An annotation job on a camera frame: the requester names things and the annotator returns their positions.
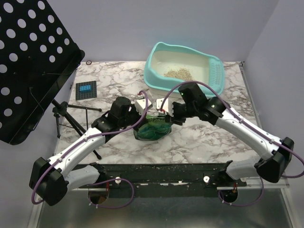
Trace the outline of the green litter bag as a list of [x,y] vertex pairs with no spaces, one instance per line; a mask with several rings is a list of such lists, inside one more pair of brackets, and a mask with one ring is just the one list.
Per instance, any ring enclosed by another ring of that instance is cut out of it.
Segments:
[[157,141],[171,133],[171,126],[172,123],[167,123],[164,115],[146,115],[143,122],[133,130],[133,134],[140,141]]

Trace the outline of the teal white litter box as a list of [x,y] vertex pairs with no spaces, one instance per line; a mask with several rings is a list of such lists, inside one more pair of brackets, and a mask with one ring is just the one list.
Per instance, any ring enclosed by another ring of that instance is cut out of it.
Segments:
[[200,81],[221,94],[225,86],[223,62],[216,56],[190,47],[158,42],[144,67],[145,84],[156,95],[165,96],[184,81]]

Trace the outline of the clear plastic scoop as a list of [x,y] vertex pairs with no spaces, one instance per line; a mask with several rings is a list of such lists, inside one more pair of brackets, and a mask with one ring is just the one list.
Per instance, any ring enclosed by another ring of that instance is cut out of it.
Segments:
[[157,95],[157,94],[155,94],[155,93],[153,93],[153,92],[151,92],[150,90],[148,91],[147,94],[148,94],[149,100],[152,103],[152,110],[158,111],[157,99],[159,99],[160,96]]

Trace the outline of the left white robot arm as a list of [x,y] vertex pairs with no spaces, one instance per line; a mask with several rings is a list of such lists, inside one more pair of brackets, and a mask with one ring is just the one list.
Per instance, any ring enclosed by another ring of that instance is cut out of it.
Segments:
[[74,168],[93,150],[107,143],[114,136],[135,128],[141,123],[149,107],[144,96],[135,103],[126,97],[118,97],[109,111],[94,120],[91,127],[73,144],[57,155],[45,160],[38,158],[32,168],[29,187],[32,189],[31,202],[34,205],[46,202],[53,206],[66,193],[83,185],[102,187],[105,175],[93,166],[80,170]]

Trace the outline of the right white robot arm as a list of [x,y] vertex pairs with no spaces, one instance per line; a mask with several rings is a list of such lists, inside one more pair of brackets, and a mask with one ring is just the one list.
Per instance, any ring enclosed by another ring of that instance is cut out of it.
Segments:
[[166,114],[166,121],[182,125],[187,118],[198,117],[222,128],[240,139],[257,156],[243,161],[229,161],[225,170],[219,173],[218,180],[229,186],[235,180],[249,177],[277,183],[292,158],[294,141],[286,137],[273,136],[242,117],[220,96],[207,98],[196,81],[177,85],[183,103],[170,102],[164,98],[157,109]]

